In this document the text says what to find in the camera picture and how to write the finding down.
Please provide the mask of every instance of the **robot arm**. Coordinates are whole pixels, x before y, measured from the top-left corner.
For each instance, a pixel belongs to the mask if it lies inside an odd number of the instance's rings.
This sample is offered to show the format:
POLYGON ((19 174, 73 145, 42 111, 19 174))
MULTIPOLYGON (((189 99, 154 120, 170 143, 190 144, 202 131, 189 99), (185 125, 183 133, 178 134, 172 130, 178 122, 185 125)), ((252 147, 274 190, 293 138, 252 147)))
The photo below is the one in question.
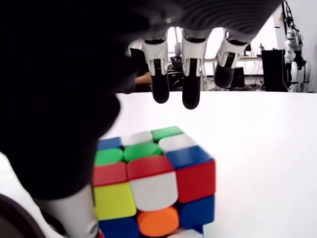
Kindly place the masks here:
POLYGON ((0 150, 46 221, 66 237, 98 236, 90 186, 94 157, 98 138, 120 110, 115 93, 135 78, 133 62, 124 56, 130 42, 144 39, 153 96, 164 103, 169 96, 166 32, 170 26, 183 28, 183 103, 193 109, 212 29, 228 32, 214 73, 216 84, 227 87, 245 47, 280 2, 114 1, 112 8, 127 20, 113 24, 107 7, 96 2, 66 0, 60 7, 50 1, 46 11, 35 11, 36 1, 22 1, 10 16, 15 20, 2 21, 12 25, 0 32, 5 42, 0 59, 6 62, 1 79, 20 86, 0 94, 5 115, 0 150), (28 137, 21 142, 17 134, 28 137))

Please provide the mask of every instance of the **desk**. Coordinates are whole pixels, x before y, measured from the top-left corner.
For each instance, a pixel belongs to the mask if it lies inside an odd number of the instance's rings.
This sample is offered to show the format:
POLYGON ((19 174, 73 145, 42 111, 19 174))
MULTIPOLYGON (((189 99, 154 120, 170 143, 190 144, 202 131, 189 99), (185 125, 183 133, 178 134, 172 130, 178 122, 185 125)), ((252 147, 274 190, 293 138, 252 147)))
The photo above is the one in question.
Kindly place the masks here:
MULTIPOLYGON (((171 92, 165 104, 151 93, 118 97, 120 115, 103 138, 178 125, 215 157, 215 222, 205 238, 315 237, 316 94, 201 92, 192 111, 182 105, 181 92, 171 92)), ((0 192, 31 212, 51 238, 60 238, 3 157, 0 192)))
MULTIPOLYGON (((242 56, 238 61, 262 61, 262 57, 253 57, 253 56, 242 56)), ((205 59, 205 62, 212 62, 212 69, 213 73, 216 71, 216 66, 215 63, 218 62, 218 59, 213 58, 213 59, 205 59)))

